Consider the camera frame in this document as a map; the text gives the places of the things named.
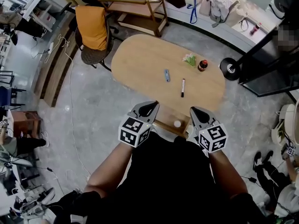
person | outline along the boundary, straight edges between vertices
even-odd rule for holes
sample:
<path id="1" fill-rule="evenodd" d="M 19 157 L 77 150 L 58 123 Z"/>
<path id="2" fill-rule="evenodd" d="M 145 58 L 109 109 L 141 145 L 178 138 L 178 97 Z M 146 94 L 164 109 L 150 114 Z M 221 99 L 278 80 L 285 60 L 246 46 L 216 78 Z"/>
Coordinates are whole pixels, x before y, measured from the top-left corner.
<path id="1" fill-rule="evenodd" d="M 290 178 L 278 172 L 277 168 L 271 164 L 272 156 L 273 151 L 269 151 L 264 158 L 261 152 L 257 152 L 254 157 L 253 170 L 262 188 L 270 196 L 269 209 L 274 210 L 274 215 L 278 217 L 286 217 L 299 211 L 299 177 L 287 153 L 283 154 L 283 159 L 285 159 Z M 263 170 L 268 172 L 272 180 L 265 176 Z"/>
<path id="2" fill-rule="evenodd" d="M 120 184 L 132 156 L 127 178 Z M 266 224 L 247 187 L 222 151 L 207 158 L 195 143 L 150 132 L 137 148 L 120 143 L 94 171 L 83 194 L 53 203 L 54 224 L 130 221 Z"/>
<path id="3" fill-rule="evenodd" d="M 27 21 L 18 11 L 5 12 L 3 6 L 0 6 L 0 24 L 2 29 L 3 25 L 9 25 L 12 29 L 25 32 L 33 37 L 42 37 L 44 33 L 42 26 L 32 19 Z"/>
<path id="4" fill-rule="evenodd" d="M 15 138 L 6 135 L 7 122 L 2 122 L 0 132 L 0 151 L 7 150 L 11 156 L 19 156 L 33 152 L 37 147 L 46 145 L 46 140 L 35 138 Z"/>

wooden cart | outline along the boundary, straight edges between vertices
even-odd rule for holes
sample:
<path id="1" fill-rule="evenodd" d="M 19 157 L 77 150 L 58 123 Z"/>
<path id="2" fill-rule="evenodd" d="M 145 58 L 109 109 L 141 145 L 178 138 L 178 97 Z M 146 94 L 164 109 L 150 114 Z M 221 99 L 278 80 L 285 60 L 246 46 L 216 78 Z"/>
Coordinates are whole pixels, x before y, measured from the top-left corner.
<path id="1" fill-rule="evenodd" d="M 164 0 L 98 0 L 107 11 L 120 12 L 118 23 L 157 37 L 168 25 Z M 163 6 L 164 14 L 156 11 Z"/>

soy sauce bottle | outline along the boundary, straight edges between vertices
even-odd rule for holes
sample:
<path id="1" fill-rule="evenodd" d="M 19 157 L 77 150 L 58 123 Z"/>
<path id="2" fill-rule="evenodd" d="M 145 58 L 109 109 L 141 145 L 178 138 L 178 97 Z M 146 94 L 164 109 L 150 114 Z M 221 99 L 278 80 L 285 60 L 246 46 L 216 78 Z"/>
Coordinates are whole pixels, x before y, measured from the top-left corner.
<path id="1" fill-rule="evenodd" d="M 204 71 L 207 68 L 207 60 L 203 60 L 199 63 L 197 69 Z"/>

black shirt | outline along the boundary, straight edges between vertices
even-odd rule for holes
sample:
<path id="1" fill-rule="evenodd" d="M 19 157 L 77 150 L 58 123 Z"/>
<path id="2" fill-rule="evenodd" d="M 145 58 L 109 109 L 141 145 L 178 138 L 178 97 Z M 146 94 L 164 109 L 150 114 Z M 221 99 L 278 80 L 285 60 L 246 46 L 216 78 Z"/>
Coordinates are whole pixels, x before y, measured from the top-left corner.
<path id="1" fill-rule="evenodd" d="M 249 194 L 229 200 L 214 183 L 209 159 L 185 139 L 168 142 L 151 132 L 132 154 L 126 180 L 108 197 L 81 194 L 55 223 L 70 213 L 99 222 L 266 223 Z"/>

chair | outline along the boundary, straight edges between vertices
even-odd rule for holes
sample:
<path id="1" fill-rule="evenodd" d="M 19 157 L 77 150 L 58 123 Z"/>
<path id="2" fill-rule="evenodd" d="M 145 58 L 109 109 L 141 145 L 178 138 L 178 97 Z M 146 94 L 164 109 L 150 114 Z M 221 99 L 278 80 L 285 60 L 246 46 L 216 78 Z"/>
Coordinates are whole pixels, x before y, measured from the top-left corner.
<path id="1" fill-rule="evenodd" d="M 14 80 L 14 72 L 10 70 L 0 70 L 0 79 L 5 79 L 5 81 L 0 80 L 0 83 L 12 86 Z"/>
<path id="2" fill-rule="evenodd" d="M 5 88 L 0 86 L 0 106 L 22 106 L 25 104 L 12 103 L 12 99 L 17 97 L 17 92 L 22 92 L 26 90 L 15 89 L 15 88 Z"/>
<path id="3" fill-rule="evenodd" d="M 83 43 L 82 43 L 82 36 L 80 34 L 78 27 L 77 27 L 76 33 L 75 33 L 75 40 L 76 40 L 77 45 L 79 46 L 79 49 L 82 51 L 81 59 L 85 64 L 88 64 L 94 68 L 97 68 L 95 66 L 95 64 L 100 63 L 108 71 L 111 71 L 111 69 L 105 65 L 104 59 L 111 52 L 114 39 L 117 39 L 120 41 L 123 41 L 123 40 L 120 38 L 117 38 L 117 37 L 113 37 L 110 29 L 116 29 L 116 28 L 110 27 L 108 25 L 107 21 L 105 21 L 105 24 L 106 24 L 106 30 L 107 30 L 107 43 L 106 43 L 105 50 L 93 50 L 87 46 L 83 46 L 83 49 L 81 49 L 81 46 L 83 45 Z"/>

